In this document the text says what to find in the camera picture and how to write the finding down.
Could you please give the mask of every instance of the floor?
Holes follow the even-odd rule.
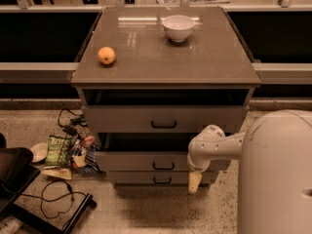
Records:
[[[23,146],[46,141],[51,134],[63,136],[58,125],[62,108],[68,107],[76,113],[79,102],[66,101],[1,101],[0,132],[7,139],[8,147]],[[311,110],[311,101],[256,101],[242,126],[245,131],[261,115],[278,109]],[[63,112],[61,122],[72,117]],[[72,233],[171,233],[171,234],[235,234],[237,228],[237,180],[238,161],[232,161],[226,172],[221,172],[210,189],[200,188],[195,195],[189,195],[186,187],[119,187],[114,188],[105,175],[74,175],[68,183],[73,191],[91,193],[97,207],[87,209]],[[40,196],[43,188],[51,182],[45,175],[39,175],[27,188],[26,194]],[[64,184],[56,183],[45,191],[45,197],[52,199],[67,193]],[[48,220],[58,228],[66,223],[82,200],[75,194],[73,208],[67,214]],[[43,205],[47,216],[56,216],[70,206],[70,197],[55,203]],[[17,204],[45,219],[40,212],[40,200],[21,196]],[[28,226],[19,232],[35,233]]]

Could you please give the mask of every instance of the gray countertop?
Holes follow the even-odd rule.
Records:
[[[191,36],[173,43],[162,19],[186,15],[195,19]],[[103,65],[101,47],[116,60]],[[72,79],[74,85],[181,84],[196,86],[259,84],[251,62],[220,7],[105,8]]]

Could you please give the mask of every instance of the wooden drawer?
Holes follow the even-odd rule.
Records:
[[[215,182],[218,172],[203,173],[202,185]],[[187,185],[188,172],[109,172],[108,179],[118,185]]]
[[[172,172],[188,171],[187,152],[97,152],[97,164],[104,172],[148,171]],[[229,160],[214,160],[208,171],[225,171]]]
[[[247,106],[83,106],[94,133],[199,133],[214,124],[237,133]]]

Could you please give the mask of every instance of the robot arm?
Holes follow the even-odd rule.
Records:
[[[189,172],[189,193],[195,193],[202,173],[216,159],[237,160],[240,157],[245,133],[225,136],[223,130],[209,125],[195,136],[188,145],[187,165]]]

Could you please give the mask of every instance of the cabinet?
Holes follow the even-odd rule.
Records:
[[[175,44],[162,19],[195,19]],[[98,61],[109,46],[116,60]],[[101,146],[99,167],[115,185],[186,185],[187,147],[209,124],[240,130],[260,81],[227,15],[214,8],[105,8],[71,81]],[[210,186],[229,161],[204,173]]]

